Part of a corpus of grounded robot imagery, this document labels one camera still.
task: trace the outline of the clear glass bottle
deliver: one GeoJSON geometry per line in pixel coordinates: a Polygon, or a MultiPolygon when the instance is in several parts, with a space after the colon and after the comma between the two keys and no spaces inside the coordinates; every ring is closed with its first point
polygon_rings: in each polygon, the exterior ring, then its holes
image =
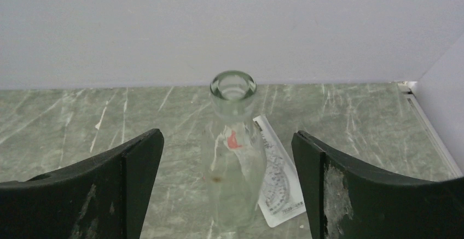
{"type": "Polygon", "coordinates": [[[252,120],[256,88],[240,71],[223,72],[210,86],[214,116],[201,152],[213,220],[224,231],[250,224],[266,171],[263,139],[252,120]]]}

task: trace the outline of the paper label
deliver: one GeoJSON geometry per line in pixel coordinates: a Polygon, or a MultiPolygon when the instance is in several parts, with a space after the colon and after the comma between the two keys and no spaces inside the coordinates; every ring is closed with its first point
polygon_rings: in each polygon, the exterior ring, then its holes
{"type": "Polygon", "coordinates": [[[268,159],[258,204],[268,225],[276,227],[306,212],[303,193],[295,164],[267,118],[260,115],[253,120],[261,131],[268,159]]]}

